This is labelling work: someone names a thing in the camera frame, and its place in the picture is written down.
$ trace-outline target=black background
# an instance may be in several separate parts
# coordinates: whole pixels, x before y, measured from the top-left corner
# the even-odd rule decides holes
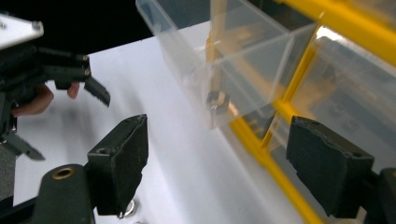
[[[54,49],[93,53],[152,36],[134,0],[1,1],[0,11],[42,21],[36,43]]]

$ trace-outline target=white robot part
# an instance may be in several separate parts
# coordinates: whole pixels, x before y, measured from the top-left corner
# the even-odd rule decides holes
[[[26,21],[0,14],[0,50],[38,38],[43,34],[41,21]]]

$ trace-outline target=white table surface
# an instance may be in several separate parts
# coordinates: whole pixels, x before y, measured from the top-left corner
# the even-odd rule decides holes
[[[148,115],[149,158],[133,217],[97,223],[301,223],[273,178],[228,127],[209,131],[163,62],[155,38],[91,55],[92,73],[111,94],[106,108],[80,90],[77,100],[49,86],[55,99],[41,115],[19,120],[19,135],[45,161],[17,160],[15,203],[38,193],[41,176],[87,152],[121,120]]]

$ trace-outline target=finger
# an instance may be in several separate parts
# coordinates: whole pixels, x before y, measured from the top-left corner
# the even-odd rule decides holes
[[[72,99],[76,99],[76,97],[78,96],[78,90],[79,90],[79,83],[72,82],[70,88],[67,90],[67,95]]]
[[[14,117],[41,114],[47,109],[54,97],[52,91],[46,85],[42,85],[36,88],[36,92],[37,96],[31,103],[12,109]]]

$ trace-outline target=human hand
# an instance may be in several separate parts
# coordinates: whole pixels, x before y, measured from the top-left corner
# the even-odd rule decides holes
[[[73,82],[67,90],[67,95],[72,99],[76,99],[78,96],[78,90],[79,83]],[[47,109],[54,97],[52,91],[46,85],[38,86],[35,91],[37,96],[32,100],[32,102],[12,108],[12,115],[14,117],[37,115],[43,113]]]

